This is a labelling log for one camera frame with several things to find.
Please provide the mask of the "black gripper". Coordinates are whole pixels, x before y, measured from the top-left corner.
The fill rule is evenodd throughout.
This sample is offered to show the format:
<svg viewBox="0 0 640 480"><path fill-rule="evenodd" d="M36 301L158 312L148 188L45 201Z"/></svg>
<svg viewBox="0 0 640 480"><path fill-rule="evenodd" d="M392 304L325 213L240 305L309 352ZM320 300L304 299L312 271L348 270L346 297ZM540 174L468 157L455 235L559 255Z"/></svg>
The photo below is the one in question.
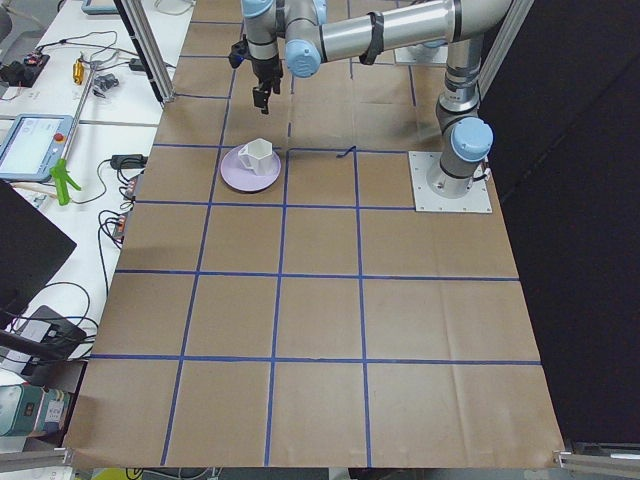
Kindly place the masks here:
<svg viewBox="0 0 640 480"><path fill-rule="evenodd" d="M281 79L283 77L282 62L278 55L270 59L251 60L252 71L258 79L258 85L253 88L253 103L262 114L269 113L269 98L271 92L281 93Z"/></svg>

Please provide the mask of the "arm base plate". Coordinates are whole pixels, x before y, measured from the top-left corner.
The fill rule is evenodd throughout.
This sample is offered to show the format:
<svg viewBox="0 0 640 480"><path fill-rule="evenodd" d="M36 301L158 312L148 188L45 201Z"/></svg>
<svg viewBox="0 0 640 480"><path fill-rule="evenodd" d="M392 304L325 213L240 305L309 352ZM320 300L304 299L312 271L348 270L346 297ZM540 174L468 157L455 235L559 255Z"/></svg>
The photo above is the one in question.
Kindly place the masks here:
<svg viewBox="0 0 640 480"><path fill-rule="evenodd" d="M394 50L394 59L401 65L420 65L441 67L446 65L448 46L427 47L413 45Z"/></svg>
<svg viewBox="0 0 640 480"><path fill-rule="evenodd" d="M488 180L482 164L471 177L454 179L441 169L440 157L440 152L408 152L415 210L491 214Z"/></svg>

